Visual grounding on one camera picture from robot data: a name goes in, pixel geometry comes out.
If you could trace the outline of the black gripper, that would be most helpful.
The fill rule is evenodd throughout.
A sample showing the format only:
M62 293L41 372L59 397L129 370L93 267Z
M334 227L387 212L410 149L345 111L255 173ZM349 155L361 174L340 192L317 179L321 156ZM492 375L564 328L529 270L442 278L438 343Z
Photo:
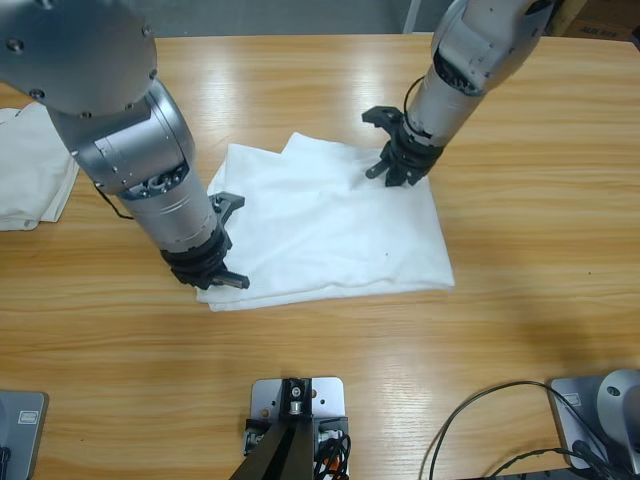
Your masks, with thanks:
M367 179L385 175L385 186L396 187L407 183L415 185L424 178L444 148L423 145L403 127L404 113L393 106L374 106L361 115L364 123L372 124L389 134L380 160L365 172Z
M207 290L211 287L248 289L247 276L231 272L224 259L232 243L224 228L230 216L245 205L245 197L229 192L218 192L209 196L213 209L213 232L209 239L186 252L176 253L161 250L163 260L173 275L183 284Z

